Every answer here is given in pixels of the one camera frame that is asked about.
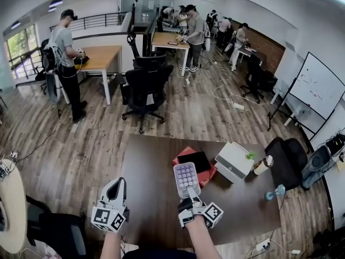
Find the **brown table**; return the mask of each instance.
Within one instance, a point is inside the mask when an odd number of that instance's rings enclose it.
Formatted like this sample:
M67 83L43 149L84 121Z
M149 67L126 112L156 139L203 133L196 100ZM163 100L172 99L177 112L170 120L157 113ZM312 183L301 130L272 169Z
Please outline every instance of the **brown table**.
M103 85L106 94L107 104L111 104L109 87L107 83L107 68L110 66L114 58L118 57L118 72L121 72L121 46L94 46L82 48L86 55L90 58L86 64L83 64L80 71L99 71L102 72Z
M191 246L186 229L181 230L177 206L172 159L186 146L201 149L213 160L225 143L130 135L122 165L127 181L126 205L130 209L125 228L128 243L168 248ZM260 145L243 145L258 153L256 161L265 156ZM220 222L210 230L214 244L240 240L279 228L278 202L265 201L264 195L274 190L270 171L260 176L249 174L232 184L216 173L202 189L201 199L214 202L224 211Z
M182 73L181 76L184 76L185 65L187 63L187 56L189 50L188 43L179 43L177 45L168 44L168 42L177 42L176 40L177 34L176 33L168 33L168 32L156 32L153 40L152 40L152 49L155 50L157 47L161 48L168 48L168 49L180 49L184 50L184 59L182 65Z

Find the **gray t-shirt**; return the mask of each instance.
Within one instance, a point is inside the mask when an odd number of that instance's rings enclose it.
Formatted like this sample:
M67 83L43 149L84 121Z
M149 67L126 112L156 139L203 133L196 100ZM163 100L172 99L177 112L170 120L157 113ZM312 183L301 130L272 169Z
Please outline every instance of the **gray t-shirt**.
M67 28L56 26L54 31L52 31L51 37L53 37L53 39L56 39L55 43L58 45L59 49L64 53L61 64L66 67L73 67L74 61L66 54L65 51L65 47L72 46L73 44L71 31Z
M188 42L191 44L204 43L204 39L205 39L204 21L199 15L195 19L188 20L188 27L189 27L189 35L191 35L194 32L199 32L197 36L189 38Z

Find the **electrical outlet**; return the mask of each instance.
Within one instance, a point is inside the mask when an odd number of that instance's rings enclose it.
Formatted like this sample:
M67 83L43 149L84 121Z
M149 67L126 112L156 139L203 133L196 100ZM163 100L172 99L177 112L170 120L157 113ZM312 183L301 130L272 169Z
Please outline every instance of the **electrical outlet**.
M264 239L262 242L258 243L255 246L256 251L261 251L263 249L267 249L270 246L270 239Z
M244 110L244 106L243 105L239 105L239 104L233 103L233 106L235 108L239 108L240 110Z

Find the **wooden desk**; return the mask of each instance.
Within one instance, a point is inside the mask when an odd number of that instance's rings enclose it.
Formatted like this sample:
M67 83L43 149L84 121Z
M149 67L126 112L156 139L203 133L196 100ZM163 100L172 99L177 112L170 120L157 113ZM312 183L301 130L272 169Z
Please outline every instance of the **wooden desk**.
M128 243L143 246L186 248L191 246L186 229L181 229L177 206L172 159L186 146L203 150L213 160L224 147L222 142L130 135L121 176L127 182L126 205L129 223L124 229ZM258 153L256 162L265 156L260 145L243 145ZM218 172L202 189L201 199L214 202L224 211L219 223L210 229L214 244L238 241L279 228L277 199L267 202L265 193L274 191L270 171L259 176L252 173L232 184Z
M185 44L179 43L177 45L168 44L168 42L177 42L176 36L177 36L177 34L175 34L175 33L156 32L154 37L153 37L153 40L152 40L152 49L156 50L157 47L161 47L161 48L184 50L185 52L184 52L182 74L181 74L181 76L183 77L184 71L185 71L185 65L187 62L189 44L188 43L185 43Z
M118 56L118 72L121 72L121 46L94 46L82 48L86 55L90 58L86 64L83 64L80 71L100 71L102 72L104 90L106 93L107 104L111 104L109 87L107 82L107 68L114 58Z
M0 232L0 246L9 253L18 253L22 251L26 240L26 196L22 177L15 163L8 159L2 161L13 171L0 182L0 197L8 219L7 231Z
M249 52L246 49L244 49L244 47L242 46L240 49L238 49L238 51L242 54L241 56L241 60L239 63L242 63L243 57L244 56L248 56L250 57L252 54L254 54L255 56L257 56L260 59L260 66L263 64L263 62L266 60L266 55L257 51L257 52Z

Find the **round table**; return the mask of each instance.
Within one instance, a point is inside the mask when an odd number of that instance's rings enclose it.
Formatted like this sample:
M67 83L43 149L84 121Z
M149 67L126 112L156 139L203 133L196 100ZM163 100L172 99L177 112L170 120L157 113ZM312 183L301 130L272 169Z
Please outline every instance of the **round table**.
M0 246L9 253L18 253L22 251L26 239L26 195L22 177L15 163L8 159L1 161L13 171L0 182L0 198L8 220L7 231L0 232Z

